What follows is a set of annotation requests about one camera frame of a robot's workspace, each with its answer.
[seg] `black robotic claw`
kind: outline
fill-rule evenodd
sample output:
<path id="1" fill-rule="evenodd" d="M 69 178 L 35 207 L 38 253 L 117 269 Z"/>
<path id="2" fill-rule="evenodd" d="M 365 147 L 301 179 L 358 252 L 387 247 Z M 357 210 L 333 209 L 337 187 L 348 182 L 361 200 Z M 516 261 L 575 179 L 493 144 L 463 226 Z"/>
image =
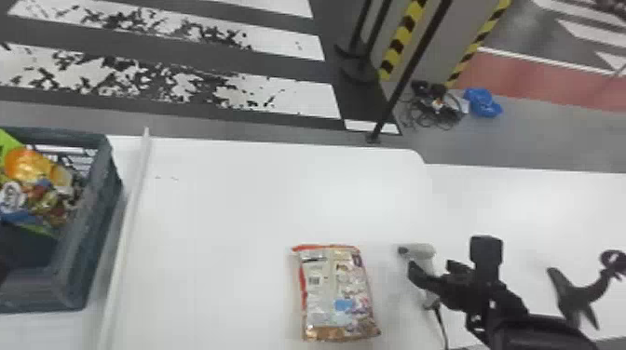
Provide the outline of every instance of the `black robotic claw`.
<path id="1" fill-rule="evenodd" d="M 591 303 L 605 294 L 611 278 L 621 280 L 621 276 L 626 276 L 626 254 L 623 251 L 607 250 L 600 256 L 600 262 L 605 269 L 600 271 L 600 278 L 587 287 L 575 287 L 559 269 L 548 269 L 548 276 L 556 289 L 559 309 L 572 327 L 579 328 L 580 315 L 584 315 L 598 330 L 598 319 Z"/>
<path id="2" fill-rule="evenodd" d="M 474 236 L 469 247 L 473 268 L 450 260 L 447 274 L 429 276 L 415 262 L 409 262 L 408 277 L 419 288 L 438 294 L 449 309 L 464 312 L 466 329 L 492 350 L 597 350 L 589 338 L 570 327 L 565 319 L 528 312 L 522 299 L 499 280 L 502 248 L 502 241 L 495 237 Z M 601 260 L 606 266 L 601 275 L 606 280 L 624 275 L 623 253 L 611 251 L 603 254 Z M 564 305 L 569 305 L 577 300 L 571 296 L 576 289 L 555 271 L 551 276 L 561 281 L 555 285 L 565 295 Z"/>

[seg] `metal stand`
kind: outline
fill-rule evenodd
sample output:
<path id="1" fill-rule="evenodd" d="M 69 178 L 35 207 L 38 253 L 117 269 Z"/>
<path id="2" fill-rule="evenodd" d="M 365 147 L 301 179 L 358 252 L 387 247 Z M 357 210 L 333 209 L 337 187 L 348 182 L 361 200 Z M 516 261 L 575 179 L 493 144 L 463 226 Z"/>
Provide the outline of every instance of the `metal stand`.
<path id="1" fill-rule="evenodd" d="M 378 71 L 370 64 L 370 54 L 372 54 L 372 49 L 374 48 L 380 29 L 383 27 L 383 22 L 389 12 L 391 2 L 392 0 L 384 0 L 383 4 L 380 6 L 380 10 L 374 21 L 374 26 L 372 27 L 372 32 L 367 39 L 363 56 L 358 60 L 345 61 L 341 66 L 341 72 L 352 83 L 369 85 L 378 80 Z"/>
<path id="2" fill-rule="evenodd" d="M 398 85 L 393 90 L 393 93 L 391 94 L 391 97 L 389 98 L 389 101 L 385 106 L 385 111 L 383 112 L 383 115 L 381 115 L 378 123 L 376 123 L 376 127 L 374 128 L 374 130 L 367 135 L 366 141 L 368 143 L 379 143 L 378 136 L 380 136 L 380 131 L 383 129 L 383 126 L 385 125 L 385 123 L 387 123 L 389 117 L 393 113 L 393 108 L 396 106 L 396 103 L 398 103 L 400 96 L 402 95 L 404 89 L 411 80 L 411 76 L 413 76 L 413 71 L 415 70 L 415 67 L 417 67 L 417 64 L 422 60 L 426 49 L 429 47 L 432 38 L 435 36 L 437 29 L 442 24 L 443 18 L 445 17 L 445 14 L 448 12 L 448 9 L 451 5 L 452 0 L 442 0 L 439 3 L 437 11 L 435 12 L 435 15 L 432 17 L 432 20 L 429 23 L 429 27 L 424 32 L 422 39 L 417 45 L 415 54 L 406 65 L 404 72 L 402 72 L 400 81 L 398 81 Z"/>
<path id="3" fill-rule="evenodd" d="M 361 31 L 363 30 L 363 24 L 365 24 L 365 20 L 367 19 L 367 14 L 370 12 L 370 7 L 372 7 L 372 0 L 365 0 L 352 35 L 344 35 L 340 37 L 336 43 L 334 43 L 334 49 L 340 56 L 347 59 L 357 59 L 363 57 L 365 53 L 365 45 L 361 41 Z"/>

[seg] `yellow and black striped pole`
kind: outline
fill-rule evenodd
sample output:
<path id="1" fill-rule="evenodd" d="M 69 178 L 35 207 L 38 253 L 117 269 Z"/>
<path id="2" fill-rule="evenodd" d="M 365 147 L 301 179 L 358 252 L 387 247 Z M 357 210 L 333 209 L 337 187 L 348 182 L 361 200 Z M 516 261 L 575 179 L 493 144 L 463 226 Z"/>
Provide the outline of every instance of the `yellow and black striped pole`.
<path id="1" fill-rule="evenodd" d="M 489 35 L 489 33 L 491 33 L 491 31 L 496 26 L 496 23 L 500 20 L 504 12 L 510 6 L 510 1 L 511 0 L 500 0 L 500 2 L 497 4 L 496 9 L 494 9 L 494 13 L 491 15 L 489 20 L 487 20 L 487 23 L 483 25 L 483 28 L 481 28 L 481 30 L 478 32 L 478 36 L 476 36 L 476 39 L 474 39 L 468 49 L 465 50 L 465 54 L 463 55 L 461 62 L 456 65 L 455 69 L 452 71 L 452 74 L 448 78 L 448 81 L 445 82 L 447 88 L 451 88 L 456 83 L 456 80 L 459 76 L 461 76 L 461 73 L 463 73 L 463 70 L 468 65 L 471 58 L 474 57 L 474 54 L 476 53 L 478 48 L 483 45 L 484 39 L 487 37 L 487 35 Z"/>
<path id="2" fill-rule="evenodd" d="M 427 1 L 413 0 L 406 8 L 400 26 L 396 30 L 395 35 L 393 35 L 393 40 L 383 58 L 383 62 L 380 64 L 380 69 L 378 69 L 378 75 L 382 80 L 389 80 L 391 72 L 400 63 L 402 51 L 411 42 L 413 30 L 424 14 L 424 6 Z"/>

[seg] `crosswalk stripe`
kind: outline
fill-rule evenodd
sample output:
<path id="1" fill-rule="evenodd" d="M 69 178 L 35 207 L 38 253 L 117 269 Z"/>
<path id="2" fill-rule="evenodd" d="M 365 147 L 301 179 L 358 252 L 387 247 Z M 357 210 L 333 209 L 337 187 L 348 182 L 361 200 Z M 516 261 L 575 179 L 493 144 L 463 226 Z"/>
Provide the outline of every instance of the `crosswalk stripe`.
<path id="1" fill-rule="evenodd" d="M 340 119 L 333 87 L 0 43 L 0 86 Z"/>
<path id="2" fill-rule="evenodd" d="M 590 27 L 588 25 L 574 23 L 568 20 L 557 21 L 579 39 L 590 40 L 613 47 L 626 47 L 626 34 Z"/>
<path id="3" fill-rule="evenodd" d="M 611 55 L 606 52 L 596 52 L 595 54 L 605 60 L 616 71 L 626 64 L 626 57 Z"/>
<path id="4" fill-rule="evenodd" d="M 305 18 L 313 18 L 308 0 L 204 0 L 252 7 L 266 11 L 278 12 Z"/>
<path id="5" fill-rule="evenodd" d="M 365 120 L 344 119 L 344 123 L 346 124 L 346 129 L 350 131 L 369 132 L 369 131 L 374 130 L 374 127 L 376 126 L 375 122 L 369 122 Z M 398 126 L 395 124 L 391 124 L 391 123 L 386 123 L 383 126 L 382 132 L 385 134 L 400 135 L 400 132 L 398 131 Z"/>
<path id="6" fill-rule="evenodd" d="M 567 3 L 562 3 L 554 0 L 533 0 L 535 5 L 555 12 L 565 13 L 566 15 L 577 16 L 588 20 L 598 20 L 604 23 L 612 24 L 618 27 L 626 28 L 626 22 L 620 20 L 617 16 L 611 15 L 598 10 L 577 7 Z"/>
<path id="7" fill-rule="evenodd" d="M 10 16 L 324 61 L 320 39 L 227 20 L 103 0 L 19 0 Z"/>

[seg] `red floor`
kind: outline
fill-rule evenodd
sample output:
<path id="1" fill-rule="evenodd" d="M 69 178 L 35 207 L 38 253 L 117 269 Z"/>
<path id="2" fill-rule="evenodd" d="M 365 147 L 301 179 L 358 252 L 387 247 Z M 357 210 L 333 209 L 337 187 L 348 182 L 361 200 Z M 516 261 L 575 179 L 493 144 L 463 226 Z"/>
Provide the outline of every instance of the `red floor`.
<path id="1" fill-rule="evenodd" d="M 626 76 L 583 72 L 478 52 L 455 88 L 487 88 L 496 95 L 626 112 Z"/>

